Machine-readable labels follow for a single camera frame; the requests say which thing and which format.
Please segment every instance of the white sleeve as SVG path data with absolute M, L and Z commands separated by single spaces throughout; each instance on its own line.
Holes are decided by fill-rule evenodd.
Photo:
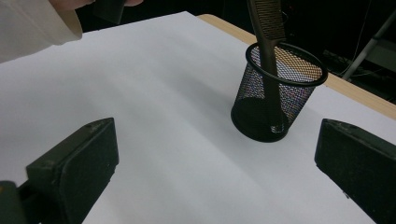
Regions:
M 48 0 L 0 0 L 0 63 L 82 37 L 76 12 Z

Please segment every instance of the pencil cup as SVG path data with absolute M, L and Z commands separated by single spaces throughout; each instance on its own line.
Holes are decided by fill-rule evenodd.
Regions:
M 280 43 L 275 52 L 277 74 L 273 75 L 260 67 L 257 43 L 247 48 L 247 67 L 231 112 L 235 127 L 260 142 L 285 137 L 315 87 L 328 75 L 320 60 L 303 49 Z

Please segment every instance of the black comb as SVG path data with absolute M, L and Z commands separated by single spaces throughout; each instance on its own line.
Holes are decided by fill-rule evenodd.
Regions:
M 259 44 L 260 66 L 268 74 L 277 77 L 275 46 L 285 40 L 280 1 L 247 0 L 247 5 Z M 263 74 L 262 82 L 271 131 L 281 133 L 286 127 L 282 120 L 279 86 L 266 74 Z

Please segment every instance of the table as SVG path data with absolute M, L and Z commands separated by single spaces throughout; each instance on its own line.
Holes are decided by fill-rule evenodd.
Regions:
M 316 167 L 318 130 L 339 119 L 396 144 L 394 107 L 330 77 L 283 140 L 253 141 L 230 118 L 248 44 L 223 30 L 241 32 L 183 12 L 0 64 L 0 179 L 20 185 L 31 161 L 113 117 L 120 165 L 84 223 L 373 223 Z

